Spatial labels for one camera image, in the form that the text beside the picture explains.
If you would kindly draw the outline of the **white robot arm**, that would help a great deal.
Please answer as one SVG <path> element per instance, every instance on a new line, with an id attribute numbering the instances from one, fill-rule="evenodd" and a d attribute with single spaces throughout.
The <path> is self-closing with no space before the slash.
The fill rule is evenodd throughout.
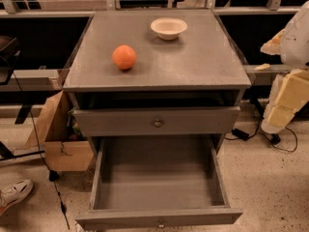
<path id="1" fill-rule="evenodd" d="M 263 131 L 278 133 L 309 102 L 309 2 L 300 8 L 283 30 L 263 44 L 261 51 L 279 55 L 282 63 L 292 68 L 285 76 L 278 74 L 272 82 L 261 124 Z"/>

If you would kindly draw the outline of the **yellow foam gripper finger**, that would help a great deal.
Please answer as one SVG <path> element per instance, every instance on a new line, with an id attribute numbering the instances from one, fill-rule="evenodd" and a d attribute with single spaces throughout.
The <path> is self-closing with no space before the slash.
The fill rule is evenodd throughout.
<path id="1" fill-rule="evenodd" d="M 261 52 L 268 55 L 280 55 L 280 44 L 284 33 L 285 30 L 282 29 L 271 40 L 264 43 L 261 47 Z"/>
<path id="2" fill-rule="evenodd" d="M 287 126 L 295 114 L 309 102 L 309 71 L 292 70 L 284 76 L 282 101 L 287 108 Z"/>

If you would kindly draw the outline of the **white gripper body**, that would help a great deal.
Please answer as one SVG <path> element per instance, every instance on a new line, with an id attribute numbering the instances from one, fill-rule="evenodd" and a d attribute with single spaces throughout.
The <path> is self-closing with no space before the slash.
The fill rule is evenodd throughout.
<path id="1" fill-rule="evenodd" d="M 272 82 L 268 104 L 265 108 L 262 130 L 267 133 L 278 133 L 286 126 L 286 110 L 282 101 L 284 76 L 278 74 Z"/>

